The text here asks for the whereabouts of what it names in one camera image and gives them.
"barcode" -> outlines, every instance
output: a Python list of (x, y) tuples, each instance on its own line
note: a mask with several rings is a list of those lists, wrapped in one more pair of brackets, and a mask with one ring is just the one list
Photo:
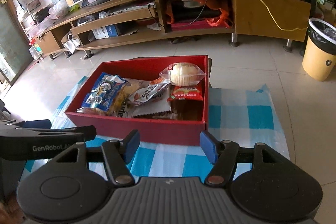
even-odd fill
[(86, 100), (86, 104), (100, 104), (102, 102), (102, 98), (100, 96), (89, 96)]

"plastic container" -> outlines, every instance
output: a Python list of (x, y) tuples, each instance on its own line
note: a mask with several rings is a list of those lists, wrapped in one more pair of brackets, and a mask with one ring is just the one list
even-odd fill
[[(193, 63), (207, 74), (201, 81), (204, 101), (196, 102), (200, 104), (202, 112), (200, 120), (176, 121), (121, 118), (76, 112), (81, 107), (85, 95), (90, 92), (102, 72), (112, 75), (118, 74), (123, 78), (149, 81), (156, 79), (159, 73), (168, 65), (178, 62)], [(94, 125), (97, 129), (97, 134), (103, 136), (124, 138), (133, 129), (138, 129), (143, 142), (199, 146), (200, 132), (207, 128), (208, 123), (208, 86), (208, 56), (206, 55), (136, 58), (106, 62), (101, 63), (89, 77), (65, 113), (76, 126)]]
[(327, 79), (336, 62), (336, 40), (330, 37), (331, 32), (325, 34), (328, 28), (336, 31), (334, 26), (321, 19), (309, 19), (309, 38), (302, 66), (318, 81)]

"trash can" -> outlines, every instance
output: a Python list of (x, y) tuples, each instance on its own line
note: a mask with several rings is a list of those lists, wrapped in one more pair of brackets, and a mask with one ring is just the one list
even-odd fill
[(310, 18), (308, 33), (302, 66), (312, 78), (324, 81), (336, 62), (336, 28), (321, 19)]

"cabinet door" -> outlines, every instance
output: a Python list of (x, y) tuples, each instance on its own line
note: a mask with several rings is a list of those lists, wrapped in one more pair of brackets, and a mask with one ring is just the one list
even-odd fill
[(58, 45), (55, 37), (50, 32), (43, 34), (37, 41), (44, 55), (53, 53), (57, 50), (60, 50), (60, 46)]
[[(310, 4), (300, 0), (262, 0), (283, 29), (306, 28)], [(304, 41), (305, 30), (280, 30), (260, 0), (236, 0), (236, 33)]]

